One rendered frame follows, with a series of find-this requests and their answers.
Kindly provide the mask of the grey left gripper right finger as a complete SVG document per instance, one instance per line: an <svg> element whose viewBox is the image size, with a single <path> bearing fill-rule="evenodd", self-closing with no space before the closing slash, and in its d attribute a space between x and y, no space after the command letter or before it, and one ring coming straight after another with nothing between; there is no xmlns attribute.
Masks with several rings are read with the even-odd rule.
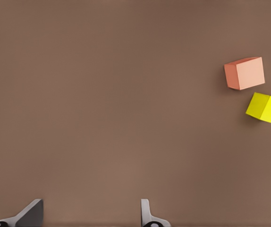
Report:
<svg viewBox="0 0 271 227"><path fill-rule="evenodd" d="M171 224L165 219L153 216L149 200L141 199L141 227L171 227Z"/></svg>

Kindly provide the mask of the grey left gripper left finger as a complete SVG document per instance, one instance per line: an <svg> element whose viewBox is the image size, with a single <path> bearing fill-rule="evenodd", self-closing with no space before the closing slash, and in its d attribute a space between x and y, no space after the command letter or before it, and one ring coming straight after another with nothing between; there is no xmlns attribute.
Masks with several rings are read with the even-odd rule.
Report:
<svg viewBox="0 0 271 227"><path fill-rule="evenodd" d="M0 219L0 227L42 227L43 199L35 199L17 215Z"/></svg>

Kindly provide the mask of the salmon pink wooden cube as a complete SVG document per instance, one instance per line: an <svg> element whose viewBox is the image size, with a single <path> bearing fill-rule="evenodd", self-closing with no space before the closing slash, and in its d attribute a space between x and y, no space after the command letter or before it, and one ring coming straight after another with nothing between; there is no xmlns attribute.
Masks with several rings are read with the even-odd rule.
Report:
<svg viewBox="0 0 271 227"><path fill-rule="evenodd" d="M262 57L249 57L224 64L227 86L243 90L265 83Z"/></svg>

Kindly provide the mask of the yellow wooden cube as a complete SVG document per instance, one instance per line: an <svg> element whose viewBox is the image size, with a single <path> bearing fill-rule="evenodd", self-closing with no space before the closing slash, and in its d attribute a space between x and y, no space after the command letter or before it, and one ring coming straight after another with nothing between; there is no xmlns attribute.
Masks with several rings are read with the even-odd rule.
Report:
<svg viewBox="0 0 271 227"><path fill-rule="evenodd" d="M271 123L271 96L254 92L246 114L258 120Z"/></svg>

